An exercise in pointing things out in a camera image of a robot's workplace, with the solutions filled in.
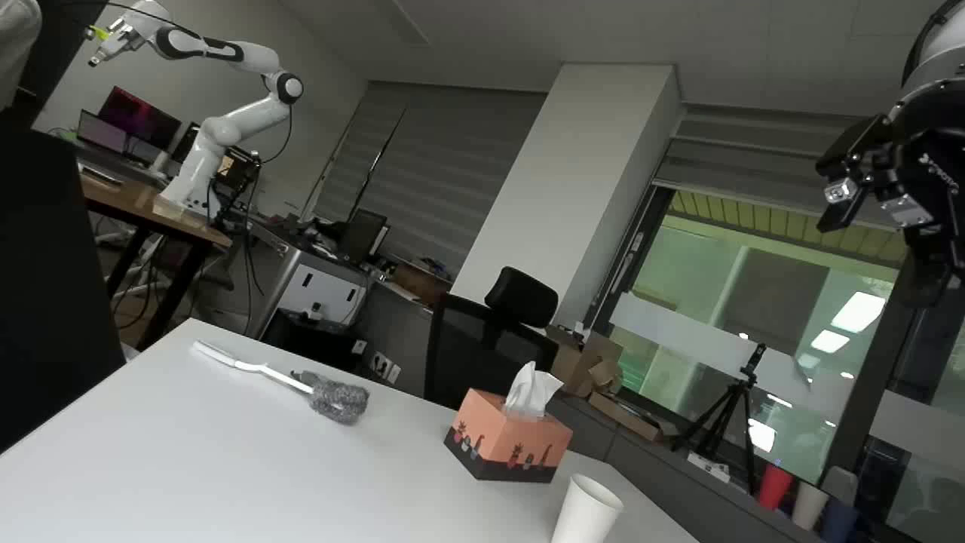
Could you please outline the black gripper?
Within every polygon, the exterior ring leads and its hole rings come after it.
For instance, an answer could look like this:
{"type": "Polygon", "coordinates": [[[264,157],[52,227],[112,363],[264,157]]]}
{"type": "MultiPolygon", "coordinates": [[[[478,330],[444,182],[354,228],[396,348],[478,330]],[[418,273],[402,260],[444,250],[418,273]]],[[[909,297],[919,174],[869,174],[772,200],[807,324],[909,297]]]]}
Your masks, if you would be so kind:
{"type": "Polygon", "coordinates": [[[915,260],[965,269],[965,115],[953,95],[915,95],[851,124],[815,162],[827,177],[819,231],[874,200],[915,260]]]}

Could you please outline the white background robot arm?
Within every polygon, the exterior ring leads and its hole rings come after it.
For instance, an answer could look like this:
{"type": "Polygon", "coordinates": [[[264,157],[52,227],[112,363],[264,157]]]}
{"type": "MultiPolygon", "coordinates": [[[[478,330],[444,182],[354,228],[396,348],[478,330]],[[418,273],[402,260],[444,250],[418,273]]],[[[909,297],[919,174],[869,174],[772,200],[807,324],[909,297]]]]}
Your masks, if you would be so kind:
{"type": "Polygon", "coordinates": [[[182,170],[158,189],[158,203],[182,214],[215,217],[220,204],[210,197],[210,183],[226,151],[285,121],[304,93],[304,82],[280,62],[273,49],[190,29],[158,0],[134,0],[113,21],[91,24],[87,40],[93,42],[91,66],[148,44],[163,59],[222,59],[263,82],[264,93],[259,100],[198,121],[182,170]]]}

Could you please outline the white main robot arm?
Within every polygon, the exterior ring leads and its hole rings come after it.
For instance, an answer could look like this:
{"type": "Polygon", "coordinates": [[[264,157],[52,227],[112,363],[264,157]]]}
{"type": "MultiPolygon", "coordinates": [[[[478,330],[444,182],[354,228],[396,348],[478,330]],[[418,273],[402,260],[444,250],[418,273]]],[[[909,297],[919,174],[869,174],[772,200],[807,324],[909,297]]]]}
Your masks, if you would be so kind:
{"type": "Polygon", "coordinates": [[[815,170],[827,177],[819,231],[874,197],[915,260],[965,269],[965,0],[924,19],[896,100],[839,133],[815,170]]]}

